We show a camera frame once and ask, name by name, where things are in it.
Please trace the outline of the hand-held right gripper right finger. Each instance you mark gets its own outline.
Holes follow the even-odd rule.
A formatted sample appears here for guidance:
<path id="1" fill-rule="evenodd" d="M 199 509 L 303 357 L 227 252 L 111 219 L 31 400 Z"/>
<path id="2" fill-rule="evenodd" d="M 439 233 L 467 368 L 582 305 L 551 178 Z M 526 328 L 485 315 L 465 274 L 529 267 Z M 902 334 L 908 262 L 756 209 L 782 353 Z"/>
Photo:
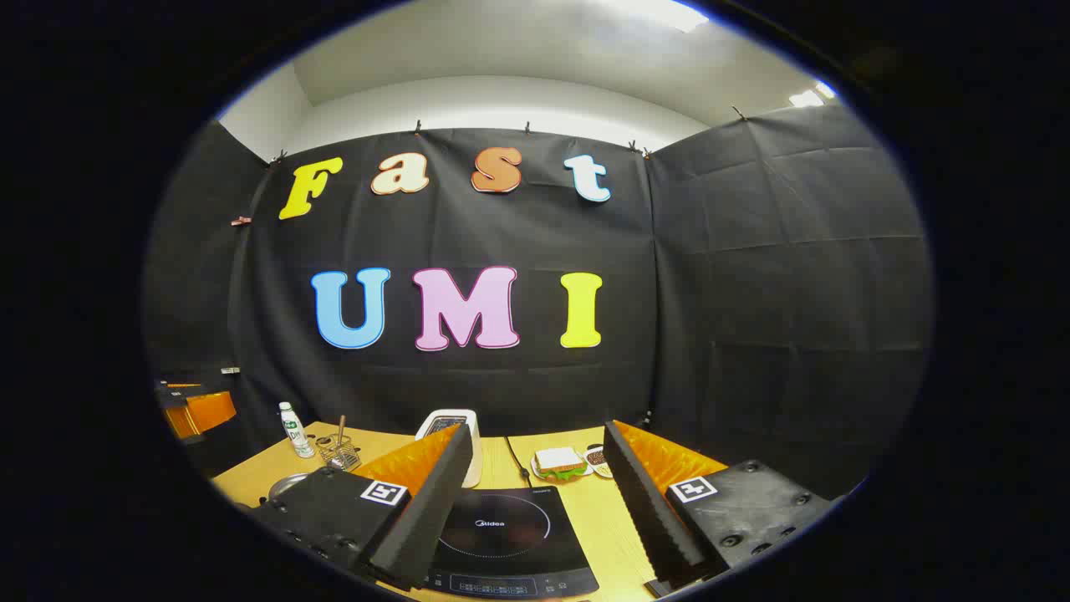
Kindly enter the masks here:
<path id="1" fill-rule="evenodd" d="M 769 555 L 834 510 L 767 462 L 729 466 L 616 420 L 603 456 L 666 595 Z"/>

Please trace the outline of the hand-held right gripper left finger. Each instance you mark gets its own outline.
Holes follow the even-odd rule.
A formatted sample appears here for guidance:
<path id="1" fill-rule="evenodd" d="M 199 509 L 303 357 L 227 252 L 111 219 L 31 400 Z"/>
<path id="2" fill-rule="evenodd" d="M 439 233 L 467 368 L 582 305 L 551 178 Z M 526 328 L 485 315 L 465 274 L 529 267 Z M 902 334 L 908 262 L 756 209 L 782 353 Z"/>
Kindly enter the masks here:
<path id="1" fill-rule="evenodd" d="M 421 589 L 472 457 L 470 427 L 448 426 L 354 472 L 310 472 L 251 518 L 338 570 Z"/>

